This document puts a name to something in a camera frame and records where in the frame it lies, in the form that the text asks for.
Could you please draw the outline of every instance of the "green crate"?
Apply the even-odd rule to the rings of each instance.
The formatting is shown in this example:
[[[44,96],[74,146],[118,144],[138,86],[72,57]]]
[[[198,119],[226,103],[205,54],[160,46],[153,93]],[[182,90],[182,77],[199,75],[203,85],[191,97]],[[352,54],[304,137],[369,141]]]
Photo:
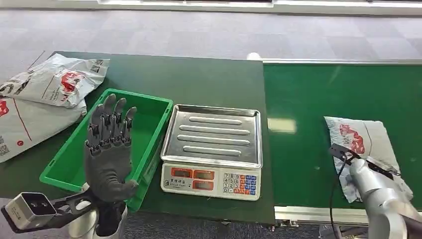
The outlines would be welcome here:
[[[87,127],[95,106],[110,94],[125,97],[126,111],[136,106],[138,111],[132,128],[132,172],[126,178],[139,183],[136,195],[126,201],[131,211],[137,211],[148,190],[155,169],[160,162],[161,142],[164,137],[173,101],[127,91],[107,89],[94,104],[60,151],[54,156],[40,175],[40,181],[72,192],[80,192],[85,183],[83,145],[87,138]]]

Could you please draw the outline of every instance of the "white plastic mailer bag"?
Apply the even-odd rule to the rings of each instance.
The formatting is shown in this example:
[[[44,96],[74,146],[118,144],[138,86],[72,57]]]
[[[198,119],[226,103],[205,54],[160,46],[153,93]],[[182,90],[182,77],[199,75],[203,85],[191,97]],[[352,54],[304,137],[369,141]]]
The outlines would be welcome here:
[[[55,54],[1,84],[0,96],[72,108],[104,81],[109,62]]]
[[[387,135],[387,129],[381,121],[354,120],[336,117],[324,117],[329,129],[331,144],[336,143],[358,153],[386,171],[394,172],[394,181],[410,200],[413,192],[399,176],[400,167],[394,155],[393,147]],[[334,159],[337,173],[343,164],[338,158]],[[340,175],[340,184],[346,199],[352,203],[361,201],[359,191],[350,178],[349,166],[345,165]]]
[[[0,163],[66,129],[86,113],[85,100],[65,108],[0,97]]]

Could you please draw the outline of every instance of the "digital scale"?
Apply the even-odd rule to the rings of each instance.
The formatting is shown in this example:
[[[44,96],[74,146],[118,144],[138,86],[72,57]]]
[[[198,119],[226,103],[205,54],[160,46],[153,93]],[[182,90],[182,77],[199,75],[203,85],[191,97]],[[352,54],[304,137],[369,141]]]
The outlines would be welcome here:
[[[258,200],[260,113],[175,105],[161,159],[161,188],[165,192]]]

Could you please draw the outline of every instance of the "white wall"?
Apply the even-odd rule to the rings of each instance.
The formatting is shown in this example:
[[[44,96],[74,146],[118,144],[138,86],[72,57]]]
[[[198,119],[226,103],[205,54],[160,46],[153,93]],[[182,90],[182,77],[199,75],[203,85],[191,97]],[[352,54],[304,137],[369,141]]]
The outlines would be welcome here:
[[[108,0],[101,4],[97,0],[0,0],[0,7],[422,15],[422,3],[365,0],[273,0],[273,3]]]

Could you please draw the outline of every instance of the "stainless steel tray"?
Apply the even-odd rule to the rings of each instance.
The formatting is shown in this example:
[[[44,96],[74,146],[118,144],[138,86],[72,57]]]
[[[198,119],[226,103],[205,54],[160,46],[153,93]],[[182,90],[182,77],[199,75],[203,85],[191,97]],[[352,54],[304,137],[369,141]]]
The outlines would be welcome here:
[[[175,105],[161,159],[261,168],[260,113],[256,110]]]

